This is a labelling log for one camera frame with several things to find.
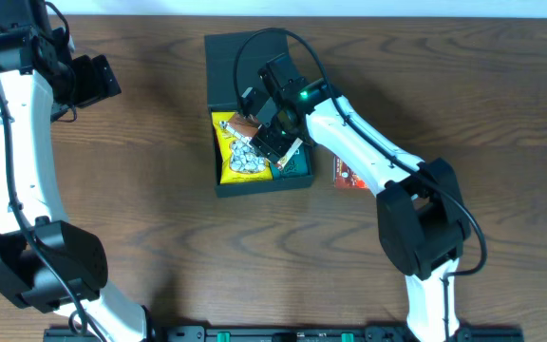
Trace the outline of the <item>teal Chunkies cookie box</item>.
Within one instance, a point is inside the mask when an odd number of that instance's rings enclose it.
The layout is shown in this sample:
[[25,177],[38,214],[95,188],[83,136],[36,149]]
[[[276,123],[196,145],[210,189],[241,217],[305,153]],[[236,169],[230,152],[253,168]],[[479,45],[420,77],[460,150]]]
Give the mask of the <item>teal Chunkies cookie box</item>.
[[274,180],[307,176],[309,167],[306,146],[302,144],[282,170],[279,170],[272,162],[270,162],[270,170]]

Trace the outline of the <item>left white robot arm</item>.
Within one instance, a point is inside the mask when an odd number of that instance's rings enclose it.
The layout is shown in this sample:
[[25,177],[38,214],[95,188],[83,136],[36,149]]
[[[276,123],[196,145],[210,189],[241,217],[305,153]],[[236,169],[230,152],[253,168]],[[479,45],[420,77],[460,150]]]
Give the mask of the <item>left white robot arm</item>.
[[159,341],[149,312],[108,278],[104,247],[69,221],[51,127],[121,91],[102,55],[76,56],[48,1],[0,0],[0,294],[67,320],[73,341]]

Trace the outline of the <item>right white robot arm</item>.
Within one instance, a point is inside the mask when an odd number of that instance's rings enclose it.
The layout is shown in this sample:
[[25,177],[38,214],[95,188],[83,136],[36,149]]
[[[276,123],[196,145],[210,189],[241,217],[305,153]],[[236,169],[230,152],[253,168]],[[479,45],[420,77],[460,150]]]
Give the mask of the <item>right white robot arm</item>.
[[287,54],[268,61],[258,76],[264,87],[240,97],[244,115],[259,124],[251,145],[282,165],[300,143],[319,144],[364,181],[376,198],[382,248],[406,278],[408,329],[420,341],[449,340],[459,329],[453,278],[470,236],[453,168],[398,147],[327,78],[300,76]]

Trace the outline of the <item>brown Pocky snack box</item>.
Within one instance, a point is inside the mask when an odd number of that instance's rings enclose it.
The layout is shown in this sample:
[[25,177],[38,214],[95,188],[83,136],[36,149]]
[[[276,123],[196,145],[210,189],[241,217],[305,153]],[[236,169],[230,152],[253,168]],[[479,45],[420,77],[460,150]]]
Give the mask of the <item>brown Pocky snack box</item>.
[[232,112],[230,119],[221,120],[218,125],[235,138],[248,144],[258,155],[272,162],[279,170],[292,158],[303,141],[282,128],[266,126],[253,117],[244,117]]

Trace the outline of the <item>yellow Hacks candy bag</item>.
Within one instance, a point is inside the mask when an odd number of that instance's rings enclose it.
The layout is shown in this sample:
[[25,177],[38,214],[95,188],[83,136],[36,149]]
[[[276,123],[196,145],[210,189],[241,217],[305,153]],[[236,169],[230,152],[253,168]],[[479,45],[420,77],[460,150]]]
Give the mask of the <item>yellow Hacks candy bag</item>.
[[213,128],[222,159],[220,183],[272,181],[274,177],[270,163],[258,156],[249,144],[223,127],[234,115],[235,112],[231,111],[212,113]]

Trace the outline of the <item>black gift box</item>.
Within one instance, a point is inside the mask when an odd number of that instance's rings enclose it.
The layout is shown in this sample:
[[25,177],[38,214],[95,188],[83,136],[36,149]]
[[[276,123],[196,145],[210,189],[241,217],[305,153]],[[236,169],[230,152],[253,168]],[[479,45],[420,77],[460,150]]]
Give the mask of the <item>black gift box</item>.
[[[235,111],[236,95],[233,90],[233,64],[236,53],[242,54],[238,63],[238,85],[244,91],[252,86],[261,91],[265,89],[259,80],[258,70],[282,53],[289,51],[287,38],[279,33],[266,32],[242,46],[252,34],[249,31],[213,34],[204,37],[207,76],[207,108],[210,113]],[[219,198],[229,198],[258,193],[307,188],[312,185],[312,149],[306,146],[309,174],[304,177],[269,181],[221,184],[221,162],[217,139],[213,139],[215,153],[215,192]]]

